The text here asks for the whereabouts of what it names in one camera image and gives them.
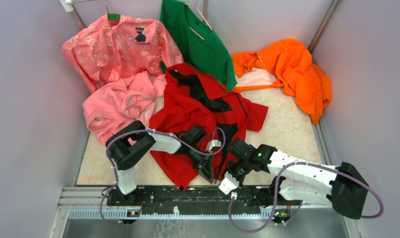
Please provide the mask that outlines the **red jacket black lining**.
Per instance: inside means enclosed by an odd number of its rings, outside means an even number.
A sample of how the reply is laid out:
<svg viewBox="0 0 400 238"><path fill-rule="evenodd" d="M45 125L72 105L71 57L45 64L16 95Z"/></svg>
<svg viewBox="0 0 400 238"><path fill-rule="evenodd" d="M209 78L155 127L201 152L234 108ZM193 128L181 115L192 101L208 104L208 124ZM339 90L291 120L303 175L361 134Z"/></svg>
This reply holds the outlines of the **red jacket black lining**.
<svg viewBox="0 0 400 238"><path fill-rule="evenodd" d="M238 159L228 153L227 147L234 139L244 140L246 131L259 132L265 122L268 107L254 103L236 92L227 92L213 76L201 73L194 67L181 63L171 66L165 73L164 107L149 120L149 127L162 132L188 132L195 125L206 131L200 140L200 150L212 140L216 127L226 136L224 149L214 155L213 177L223 178L230 162ZM166 176L177 187L187 189L198 173L187 155L150 151Z"/></svg>

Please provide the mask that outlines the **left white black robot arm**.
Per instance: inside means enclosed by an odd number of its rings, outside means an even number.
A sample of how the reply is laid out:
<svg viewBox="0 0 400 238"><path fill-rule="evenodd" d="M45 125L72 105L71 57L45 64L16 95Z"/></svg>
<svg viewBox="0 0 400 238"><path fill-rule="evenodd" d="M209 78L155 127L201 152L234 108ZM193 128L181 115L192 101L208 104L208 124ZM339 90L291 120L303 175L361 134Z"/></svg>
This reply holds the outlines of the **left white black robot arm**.
<svg viewBox="0 0 400 238"><path fill-rule="evenodd" d="M216 180L212 169L214 148L220 149L223 141L212 139L206 150L199 147L206 136L203 127L196 125L189 131L167 133L145 127L136 120L112 136L106 142L106 155L113 166L116 182L104 194L109 206L132 205L140 196L137 191L135 165L149 151L165 152L171 155L186 155L194 171L212 183Z"/></svg>

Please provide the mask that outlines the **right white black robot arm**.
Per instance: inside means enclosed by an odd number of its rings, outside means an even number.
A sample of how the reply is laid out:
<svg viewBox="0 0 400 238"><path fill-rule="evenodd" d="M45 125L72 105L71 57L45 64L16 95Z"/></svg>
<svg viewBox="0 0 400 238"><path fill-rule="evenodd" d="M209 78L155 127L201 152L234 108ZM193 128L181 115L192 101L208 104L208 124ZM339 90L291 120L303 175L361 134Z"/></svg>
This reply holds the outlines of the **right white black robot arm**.
<svg viewBox="0 0 400 238"><path fill-rule="evenodd" d="M340 166L314 164L289 155L275 147L261 144L258 148L236 139L228 146L235 156L229 163L219 189L226 195L241 187L251 171L280 176L274 179L269 199L274 204L301 200L332 206L339 214L363 218L368 185L355 166L343 162Z"/></svg>

